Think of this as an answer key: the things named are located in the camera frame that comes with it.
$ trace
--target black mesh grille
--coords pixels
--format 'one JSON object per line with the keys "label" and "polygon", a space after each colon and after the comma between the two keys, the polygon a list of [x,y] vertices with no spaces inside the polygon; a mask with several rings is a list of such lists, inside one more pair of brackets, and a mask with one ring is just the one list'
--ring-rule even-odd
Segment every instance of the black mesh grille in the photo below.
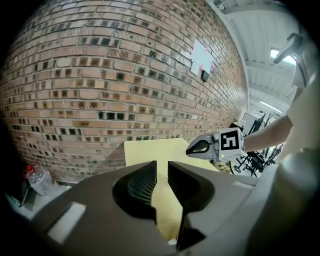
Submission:
{"label": "black mesh grille", "polygon": [[136,170],[114,184],[113,198],[131,216],[156,222],[156,209],[151,206],[151,196],[157,184],[157,161],[131,166],[134,167]]}
{"label": "black mesh grille", "polygon": [[144,204],[151,205],[152,192],[157,184],[157,171],[149,168],[128,183],[130,195]]}

